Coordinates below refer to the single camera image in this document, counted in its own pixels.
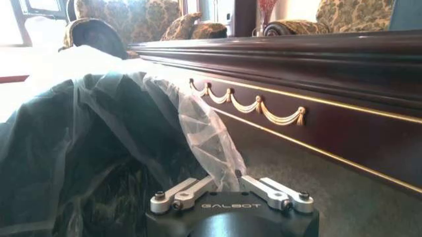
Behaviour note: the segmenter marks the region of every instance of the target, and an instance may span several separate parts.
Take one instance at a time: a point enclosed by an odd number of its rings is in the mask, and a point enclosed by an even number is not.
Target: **silver clamp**
[[[186,210],[195,205],[195,200],[206,193],[216,190],[215,182],[211,176],[202,179],[187,190],[178,192],[174,196],[172,208]]]
[[[158,192],[155,196],[151,198],[151,212],[155,214],[163,214],[168,211],[170,206],[174,202],[174,196],[182,190],[186,190],[198,182],[198,179],[188,178],[180,184],[174,186],[166,193]]]
[[[296,192],[268,178],[262,178],[258,181],[251,176],[244,175],[240,178],[240,185],[246,191],[251,191],[264,199],[274,209],[286,211],[292,207],[302,213],[314,211],[314,199],[306,192]]]
[[[172,206],[176,210],[184,210],[195,205],[195,200],[210,191],[216,190],[216,185],[210,176],[200,181],[188,178],[168,191],[158,192],[151,198],[151,212],[163,214]]]

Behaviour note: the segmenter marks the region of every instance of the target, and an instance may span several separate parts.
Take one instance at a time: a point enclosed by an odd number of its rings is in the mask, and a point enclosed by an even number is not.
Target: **plastic sheet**
[[[144,236],[158,190],[206,172],[239,189],[226,127],[170,69],[87,47],[53,63],[0,124],[0,236]]]

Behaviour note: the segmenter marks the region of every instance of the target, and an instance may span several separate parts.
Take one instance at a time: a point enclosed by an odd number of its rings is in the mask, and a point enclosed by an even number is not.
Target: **gold trim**
[[[247,87],[247,88],[256,89],[256,90],[260,90],[260,91],[267,91],[267,92],[276,93],[276,94],[280,94],[280,95],[286,95],[286,96],[290,96],[290,97],[295,97],[295,98],[299,98],[299,99],[310,100],[310,101],[314,101],[314,102],[318,102],[318,103],[323,103],[323,104],[327,104],[327,105],[338,106],[341,108],[346,108],[346,109],[350,109],[350,110],[365,112],[365,113],[369,113],[369,114],[373,114],[373,115],[379,115],[379,116],[389,117],[389,118],[393,118],[393,119],[398,119],[398,120],[403,120],[403,121],[415,122],[415,123],[422,124],[422,118],[418,118],[418,117],[401,115],[401,114],[390,113],[390,112],[381,111],[381,110],[374,110],[374,109],[370,109],[370,108],[366,108],[366,107],[361,107],[361,106],[345,104],[345,103],[341,103],[341,102],[319,99],[319,98],[315,98],[315,97],[311,97],[311,96],[299,95],[299,94],[295,94],[295,93],[291,93],[291,92],[286,92],[286,91],[280,91],[280,90],[268,89],[268,88],[264,88],[264,87],[260,87],[260,86],[256,86],[256,85],[248,85],[248,84],[244,84],[244,83],[240,83],[240,82],[235,82],[235,81],[228,81],[228,80],[224,80],[224,79],[218,79],[218,78],[212,78],[212,77],[207,77],[207,79],[214,80],[214,81],[219,81],[219,82],[226,83],[226,84]]]
[[[290,125],[295,121],[296,121],[298,126],[303,125],[303,117],[304,117],[304,113],[306,113],[306,109],[303,107],[299,107],[296,112],[292,115],[290,115],[287,117],[278,117],[268,111],[268,109],[264,105],[263,99],[259,95],[255,97],[255,102],[252,104],[244,106],[238,102],[231,88],[227,89],[226,94],[223,96],[218,97],[211,90],[210,83],[206,83],[203,90],[198,90],[195,87],[195,84],[194,84],[194,79],[190,79],[190,87],[191,87],[192,91],[200,97],[208,95],[210,98],[212,99],[212,101],[218,104],[231,102],[234,107],[236,108],[236,110],[244,114],[248,114],[254,110],[258,113],[262,112],[264,117],[268,119],[268,121],[279,126]]]
[[[318,153],[320,153],[320,154],[323,154],[323,155],[326,155],[326,156],[334,158],[334,159],[338,160],[339,162],[343,162],[345,164],[353,166],[354,168],[358,168],[358,169],[366,171],[367,173],[370,173],[370,174],[378,176],[379,178],[383,178],[383,179],[389,180],[390,182],[393,182],[393,183],[395,183],[395,184],[403,186],[405,188],[407,188],[407,189],[410,189],[410,190],[413,190],[413,191],[415,191],[415,192],[418,192],[418,193],[422,194],[422,189],[418,188],[417,186],[413,186],[411,184],[407,184],[406,182],[403,182],[403,181],[401,181],[401,180],[398,180],[398,179],[395,179],[395,178],[393,178],[393,177],[390,177],[390,176],[387,176],[387,175],[379,173],[378,171],[375,171],[375,170],[373,170],[373,169],[370,169],[370,168],[367,168],[367,167],[359,165],[358,163],[354,163],[353,161],[350,161],[350,160],[342,158],[341,156],[338,156],[338,155],[335,155],[335,154],[332,154],[332,153],[330,153],[330,152],[327,152],[327,151],[324,151],[324,150],[322,150],[322,149],[319,149],[319,148],[316,148],[316,147],[308,145],[307,143],[300,142],[300,141],[298,141],[296,139],[294,139],[294,138],[291,138],[291,137],[288,137],[288,136],[280,134],[279,132],[275,132],[275,131],[272,131],[271,129],[268,129],[268,128],[266,128],[266,127],[263,127],[263,126],[260,126],[260,125],[258,125],[258,124],[255,124],[255,123],[252,123],[252,122],[244,120],[243,118],[240,118],[240,117],[238,117],[238,116],[235,116],[235,115],[232,115],[232,114],[230,114],[230,113],[227,113],[227,112],[224,112],[224,111],[222,111],[222,110],[219,110],[219,109],[216,109],[216,108],[214,108],[214,107],[212,107],[212,109],[214,109],[216,112],[219,112],[220,114],[223,114],[223,115],[231,117],[232,119],[235,119],[235,120],[238,120],[238,121],[240,121],[240,122],[243,122],[243,123],[246,123],[246,124],[248,124],[248,125],[251,125],[251,126],[259,128],[260,130],[263,130],[263,131],[266,131],[266,132],[274,134],[275,136],[278,136],[278,137],[280,137],[280,138],[283,138],[283,139],[286,139],[286,140],[288,140],[288,141],[296,143],[298,145],[300,145],[300,146],[303,146],[303,147],[311,149],[312,151],[315,151],[315,152],[318,152]]]

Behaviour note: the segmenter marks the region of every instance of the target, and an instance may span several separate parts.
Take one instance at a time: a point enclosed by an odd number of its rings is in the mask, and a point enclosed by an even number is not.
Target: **bolt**
[[[308,200],[310,199],[310,193],[304,192],[304,191],[299,192],[299,198],[302,200]]]
[[[292,208],[292,203],[290,200],[282,201],[282,211],[288,211]]]
[[[158,201],[163,200],[166,198],[166,193],[163,191],[158,191],[155,194],[155,198]]]
[[[172,208],[174,208],[175,210],[182,210],[182,208],[183,208],[183,203],[182,203],[179,200],[174,201],[174,203],[172,203]]]
[[[236,178],[238,178],[238,179],[242,178],[242,172],[240,172],[240,170],[238,170],[238,169],[235,170],[235,175],[236,175]]]

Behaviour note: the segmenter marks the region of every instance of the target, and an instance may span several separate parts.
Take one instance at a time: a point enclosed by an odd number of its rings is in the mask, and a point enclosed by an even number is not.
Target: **upholstered armchair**
[[[113,56],[130,43],[227,37],[220,23],[195,25],[200,13],[182,16],[178,0],[68,0],[64,46],[87,44]]]
[[[320,0],[316,22],[278,20],[266,36],[383,31],[390,24],[394,0]]]

